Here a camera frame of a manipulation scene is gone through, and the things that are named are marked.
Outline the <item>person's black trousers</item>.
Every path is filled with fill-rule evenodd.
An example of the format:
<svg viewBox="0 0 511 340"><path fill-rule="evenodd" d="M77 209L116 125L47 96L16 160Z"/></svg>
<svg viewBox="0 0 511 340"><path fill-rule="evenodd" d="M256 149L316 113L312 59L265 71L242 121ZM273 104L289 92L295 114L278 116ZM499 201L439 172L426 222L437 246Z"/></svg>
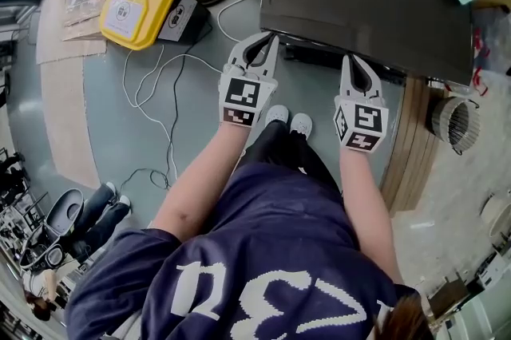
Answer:
<svg viewBox="0 0 511 340"><path fill-rule="evenodd" d="M339 186L305 136L290 130L289 124L273 120L255 142L246 149L237 168L245 164L265 163L284 166L314 178L340 195Z"/></svg>

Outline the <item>brown cardboard box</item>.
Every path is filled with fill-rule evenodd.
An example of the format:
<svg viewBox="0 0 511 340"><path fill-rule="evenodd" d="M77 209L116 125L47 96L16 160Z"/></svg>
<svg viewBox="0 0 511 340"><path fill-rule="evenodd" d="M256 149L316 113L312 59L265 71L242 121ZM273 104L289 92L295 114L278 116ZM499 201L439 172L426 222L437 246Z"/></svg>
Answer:
<svg viewBox="0 0 511 340"><path fill-rule="evenodd" d="M61 39L65 42L103 39L100 16L106 0L64 0Z"/></svg>

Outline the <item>white round bowl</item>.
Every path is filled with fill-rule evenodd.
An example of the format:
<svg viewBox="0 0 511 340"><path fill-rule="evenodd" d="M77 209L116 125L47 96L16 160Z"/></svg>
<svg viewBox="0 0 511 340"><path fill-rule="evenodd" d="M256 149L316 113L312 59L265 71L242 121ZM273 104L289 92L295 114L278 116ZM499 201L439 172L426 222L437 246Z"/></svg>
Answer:
<svg viewBox="0 0 511 340"><path fill-rule="evenodd" d="M504 232L511 217L511 189L501 193L492 193L483 203L480 217L488 237L495 240Z"/></svg>

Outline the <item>person's right white shoe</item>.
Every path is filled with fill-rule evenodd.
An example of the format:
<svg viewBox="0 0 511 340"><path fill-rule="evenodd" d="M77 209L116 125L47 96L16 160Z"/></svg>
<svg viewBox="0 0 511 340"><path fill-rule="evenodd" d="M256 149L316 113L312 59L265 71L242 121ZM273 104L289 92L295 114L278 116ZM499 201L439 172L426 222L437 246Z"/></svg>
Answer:
<svg viewBox="0 0 511 340"><path fill-rule="evenodd" d="M290 134L299 135L307 140L312 133L312 129L312 119L306 113L297 113L293 116L290 125Z"/></svg>

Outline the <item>person's right forearm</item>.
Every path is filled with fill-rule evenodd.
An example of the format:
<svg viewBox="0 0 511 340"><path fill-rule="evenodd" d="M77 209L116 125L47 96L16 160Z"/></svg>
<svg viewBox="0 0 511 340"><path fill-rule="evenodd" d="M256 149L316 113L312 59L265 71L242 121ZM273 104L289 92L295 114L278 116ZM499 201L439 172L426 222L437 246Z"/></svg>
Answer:
<svg viewBox="0 0 511 340"><path fill-rule="evenodd" d="M394 283L403 284L389 212L374 181L367 154L340 148L343 201L361 252Z"/></svg>

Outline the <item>person's left forearm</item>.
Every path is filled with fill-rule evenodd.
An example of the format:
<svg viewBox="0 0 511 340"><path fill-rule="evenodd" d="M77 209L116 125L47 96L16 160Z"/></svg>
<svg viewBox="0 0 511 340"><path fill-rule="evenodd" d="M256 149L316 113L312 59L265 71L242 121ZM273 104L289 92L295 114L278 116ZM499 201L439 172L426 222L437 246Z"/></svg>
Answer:
<svg viewBox="0 0 511 340"><path fill-rule="evenodd" d="M150 227L166 231L181 242L198 235L235 169L249 134L249 128L221 124L169 189Z"/></svg>

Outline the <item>person's navy printed shirt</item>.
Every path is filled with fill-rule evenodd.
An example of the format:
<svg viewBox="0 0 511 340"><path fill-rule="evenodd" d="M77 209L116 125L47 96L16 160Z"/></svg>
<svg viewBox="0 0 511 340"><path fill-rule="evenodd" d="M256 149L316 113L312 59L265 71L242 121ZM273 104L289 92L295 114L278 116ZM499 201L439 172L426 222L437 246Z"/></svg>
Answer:
<svg viewBox="0 0 511 340"><path fill-rule="evenodd" d="M141 340L367 340L412 295L363 255L338 192L285 167L235 171L205 233L126 229L75 287L69 340L133 314Z"/></svg>

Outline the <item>person's white shoe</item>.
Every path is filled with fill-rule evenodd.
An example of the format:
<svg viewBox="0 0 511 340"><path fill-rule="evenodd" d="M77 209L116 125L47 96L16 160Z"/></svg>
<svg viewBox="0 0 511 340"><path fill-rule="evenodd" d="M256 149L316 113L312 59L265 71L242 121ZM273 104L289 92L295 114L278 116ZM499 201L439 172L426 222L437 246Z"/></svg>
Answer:
<svg viewBox="0 0 511 340"><path fill-rule="evenodd" d="M293 116L290 125L290 134L299 135L307 140L312 133L312 129L312 119L306 113L297 113Z"/></svg>
<svg viewBox="0 0 511 340"><path fill-rule="evenodd" d="M266 114L265 126L269 126L273 122L280 125L288 126L289 109L285 105L273 105Z"/></svg>

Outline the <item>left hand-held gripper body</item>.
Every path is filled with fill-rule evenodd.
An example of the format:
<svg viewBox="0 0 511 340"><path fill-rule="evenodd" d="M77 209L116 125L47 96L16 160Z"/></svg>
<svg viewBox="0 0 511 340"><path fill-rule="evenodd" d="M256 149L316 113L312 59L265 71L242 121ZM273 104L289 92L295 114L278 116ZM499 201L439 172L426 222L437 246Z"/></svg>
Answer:
<svg viewBox="0 0 511 340"><path fill-rule="evenodd" d="M273 78L258 77L239 65L226 64L219 81L219 118L254 128L278 87Z"/></svg>

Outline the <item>grey corrugated bucket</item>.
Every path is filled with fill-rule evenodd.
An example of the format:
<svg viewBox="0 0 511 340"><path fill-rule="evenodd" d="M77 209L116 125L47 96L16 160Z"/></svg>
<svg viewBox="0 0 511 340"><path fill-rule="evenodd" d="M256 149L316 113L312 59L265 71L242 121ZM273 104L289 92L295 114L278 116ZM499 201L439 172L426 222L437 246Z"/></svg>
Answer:
<svg viewBox="0 0 511 340"><path fill-rule="evenodd" d="M481 132L479 104L464 97L445 97L432 104L426 127L439 140L462 156L471 149Z"/></svg>

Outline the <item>wooden plank platform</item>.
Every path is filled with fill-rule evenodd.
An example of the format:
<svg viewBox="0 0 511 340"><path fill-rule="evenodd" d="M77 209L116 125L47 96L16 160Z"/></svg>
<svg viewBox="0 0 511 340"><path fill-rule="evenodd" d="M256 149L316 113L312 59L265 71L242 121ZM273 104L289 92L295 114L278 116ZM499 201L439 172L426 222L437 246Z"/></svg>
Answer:
<svg viewBox="0 0 511 340"><path fill-rule="evenodd" d="M391 216L418 206L438 149L426 127L428 108L433 97L442 94L423 78L406 79L394 146L380 187Z"/></svg>

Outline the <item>person's left white shoe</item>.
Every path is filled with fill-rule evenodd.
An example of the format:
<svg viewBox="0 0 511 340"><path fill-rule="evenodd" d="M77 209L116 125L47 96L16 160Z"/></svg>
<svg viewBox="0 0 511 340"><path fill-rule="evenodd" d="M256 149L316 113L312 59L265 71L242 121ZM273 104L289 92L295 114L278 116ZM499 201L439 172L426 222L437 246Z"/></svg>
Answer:
<svg viewBox="0 0 511 340"><path fill-rule="evenodd" d="M280 125L288 126L289 109L285 105L273 105L266 114L265 126L269 126L273 122Z"/></svg>

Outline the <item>grey plastic basin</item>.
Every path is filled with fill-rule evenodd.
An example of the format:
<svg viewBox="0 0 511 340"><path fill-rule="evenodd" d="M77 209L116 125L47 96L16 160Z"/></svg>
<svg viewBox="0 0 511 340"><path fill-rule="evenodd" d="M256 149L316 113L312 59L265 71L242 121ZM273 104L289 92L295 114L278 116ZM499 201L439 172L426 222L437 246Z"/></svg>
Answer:
<svg viewBox="0 0 511 340"><path fill-rule="evenodd" d="M70 235L84 207L81 190L71 188L62 193L45 218L45 227L50 236L57 238Z"/></svg>

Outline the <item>yellow lid trash bin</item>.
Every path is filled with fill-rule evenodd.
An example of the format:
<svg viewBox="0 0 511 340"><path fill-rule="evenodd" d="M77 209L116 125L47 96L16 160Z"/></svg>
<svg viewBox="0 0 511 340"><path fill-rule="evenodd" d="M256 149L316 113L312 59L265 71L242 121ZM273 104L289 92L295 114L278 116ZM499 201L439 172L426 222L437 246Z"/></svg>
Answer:
<svg viewBox="0 0 511 340"><path fill-rule="evenodd" d="M99 26L111 42L138 51L160 41L191 45L208 17L197 0L105 0Z"/></svg>

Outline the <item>white red plastic bag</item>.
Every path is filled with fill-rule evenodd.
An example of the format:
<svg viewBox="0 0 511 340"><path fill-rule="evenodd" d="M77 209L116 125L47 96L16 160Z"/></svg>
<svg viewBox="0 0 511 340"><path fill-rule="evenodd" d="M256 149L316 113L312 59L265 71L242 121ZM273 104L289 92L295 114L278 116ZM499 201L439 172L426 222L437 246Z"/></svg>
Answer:
<svg viewBox="0 0 511 340"><path fill-rule="evenodd" d="M483 39L481 25L478 22L472 23L472 51L473 51L473 70L468 85L460 85L452 81L435 81L427 79L426 84L432 89L443 89L448 93L461 94L464 97L477 94L485 97L489 93L489 86L482 78L482 63L488 59L490 49Z"/></svg>

